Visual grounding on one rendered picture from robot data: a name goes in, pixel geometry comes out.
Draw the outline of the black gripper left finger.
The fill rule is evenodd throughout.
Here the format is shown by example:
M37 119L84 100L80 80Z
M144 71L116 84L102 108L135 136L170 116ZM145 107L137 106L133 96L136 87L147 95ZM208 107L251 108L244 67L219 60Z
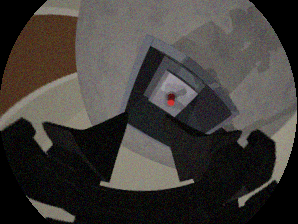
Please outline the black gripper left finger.
M101 181L109 183L128 119L128 112L124 112L81 131L43 121L43 129L53 145L78 153Z

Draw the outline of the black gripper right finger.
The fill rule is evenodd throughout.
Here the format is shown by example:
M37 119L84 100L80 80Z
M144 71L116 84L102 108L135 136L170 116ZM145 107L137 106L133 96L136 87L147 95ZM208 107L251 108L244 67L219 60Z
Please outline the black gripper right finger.
M193 173L196 173L218 148L239 140L242 133L235 129L208 135L169 115L164 115L164 127L180 181L192 180Z

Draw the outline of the red peg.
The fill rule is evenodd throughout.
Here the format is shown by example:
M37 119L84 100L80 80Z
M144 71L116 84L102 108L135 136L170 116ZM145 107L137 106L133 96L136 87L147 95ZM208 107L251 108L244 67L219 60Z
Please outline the red peg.
M169 93L169 101L168 101L169 105L173 105L174 104L174 93Z

